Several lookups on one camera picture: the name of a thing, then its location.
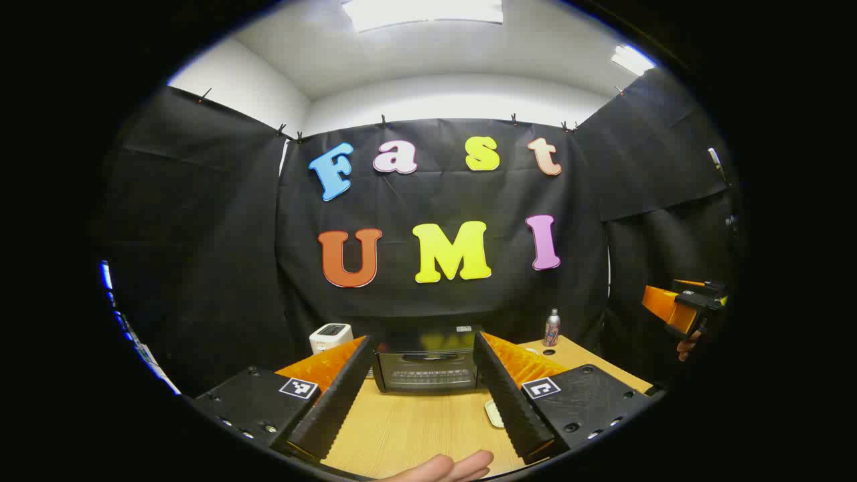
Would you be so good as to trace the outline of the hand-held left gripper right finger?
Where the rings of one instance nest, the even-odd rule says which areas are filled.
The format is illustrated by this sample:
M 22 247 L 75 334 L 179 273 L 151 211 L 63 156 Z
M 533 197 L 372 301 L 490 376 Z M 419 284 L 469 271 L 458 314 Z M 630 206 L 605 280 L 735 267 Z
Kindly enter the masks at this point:
M 635 390 L 594 364 L 566 369 L 484 331 L 473 357 L 526 464 L 581 452 L 660 400 L 659 388 Z

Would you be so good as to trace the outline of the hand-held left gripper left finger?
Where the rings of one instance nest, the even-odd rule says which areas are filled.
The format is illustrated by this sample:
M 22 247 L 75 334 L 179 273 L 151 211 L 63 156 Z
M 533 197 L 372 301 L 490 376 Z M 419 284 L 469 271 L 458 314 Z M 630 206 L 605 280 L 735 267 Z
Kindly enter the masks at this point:
M 361 336 L 278 372 L 249 367 L 191 404 L 252 445 L 318 463 L 339 435 L 376 346 Z

